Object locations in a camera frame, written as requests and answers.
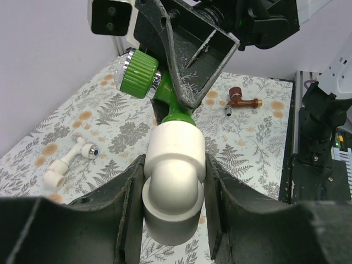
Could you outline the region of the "white PVC elbow fitting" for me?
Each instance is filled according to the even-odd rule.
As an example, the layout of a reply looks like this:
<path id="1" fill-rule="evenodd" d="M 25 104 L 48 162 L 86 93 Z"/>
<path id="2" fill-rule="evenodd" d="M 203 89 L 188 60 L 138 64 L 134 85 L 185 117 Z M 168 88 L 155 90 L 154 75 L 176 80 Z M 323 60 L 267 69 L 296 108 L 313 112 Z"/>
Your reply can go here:
<path id="1" fill-rule="evenodd" d="M 156 242 L 176 246 L 196 232 L 204 202 L 205 138 L 194 125 L 168 121 L 151 136 L 142 189 L 146 228 Z"/>

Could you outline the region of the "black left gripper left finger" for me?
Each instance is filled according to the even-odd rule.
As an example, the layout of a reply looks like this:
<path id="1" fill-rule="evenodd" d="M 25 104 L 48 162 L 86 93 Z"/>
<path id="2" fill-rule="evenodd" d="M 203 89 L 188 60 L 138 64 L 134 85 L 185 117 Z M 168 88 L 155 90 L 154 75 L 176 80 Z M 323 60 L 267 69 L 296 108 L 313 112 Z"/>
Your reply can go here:
<path id="1" fill-rule="evenodd" d="M 67 205 L 2 198 L 1 263 L 138 263 L 144 161 Z"/>

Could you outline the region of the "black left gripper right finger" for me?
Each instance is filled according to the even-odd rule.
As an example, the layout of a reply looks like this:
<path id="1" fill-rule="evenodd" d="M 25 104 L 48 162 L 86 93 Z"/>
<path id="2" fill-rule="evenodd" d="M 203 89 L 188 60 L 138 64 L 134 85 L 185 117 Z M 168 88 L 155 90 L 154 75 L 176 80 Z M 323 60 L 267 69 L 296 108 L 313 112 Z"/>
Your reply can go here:
<path id="1" fill-rule="evenodd" d="M 205 206 L 215 263 L 351 263 L 351 203 L 274 200 L 206 155 Z"/>

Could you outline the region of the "white faucet with elbow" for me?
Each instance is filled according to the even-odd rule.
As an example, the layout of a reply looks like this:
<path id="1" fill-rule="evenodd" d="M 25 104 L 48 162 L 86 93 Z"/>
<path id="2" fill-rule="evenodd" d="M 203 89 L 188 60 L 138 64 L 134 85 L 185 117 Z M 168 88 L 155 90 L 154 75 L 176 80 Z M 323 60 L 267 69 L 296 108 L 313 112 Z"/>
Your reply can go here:
<path id="1" fill-rule="evenodd" d="M 76 138 L 76 144 L 63 157 L 56 159 L 46 170 L 43 182 L 46 187 L 59 189 L 65 182 L 65 174 L 78 155 L 95 160 L 100 154 L 96 144 L 88 143 L 82 136 Z"/>

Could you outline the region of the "green faucet chrome knob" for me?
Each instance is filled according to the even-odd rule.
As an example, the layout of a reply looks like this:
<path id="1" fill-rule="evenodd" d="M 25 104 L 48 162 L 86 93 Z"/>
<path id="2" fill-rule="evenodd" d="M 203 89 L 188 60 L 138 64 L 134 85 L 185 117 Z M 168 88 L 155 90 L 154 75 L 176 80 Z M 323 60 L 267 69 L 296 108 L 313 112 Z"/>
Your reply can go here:
<path id="1" fill-rule="evenodd" d="M 114 81 L 120 92 L 138 99 L 149 98 L 158 124 L 177 120 L 195 125 L 192 110 L 177 99 L 169 72 L 162 71 L 159 61 L 148 54 L 130 48 L 119 56 Z"/>

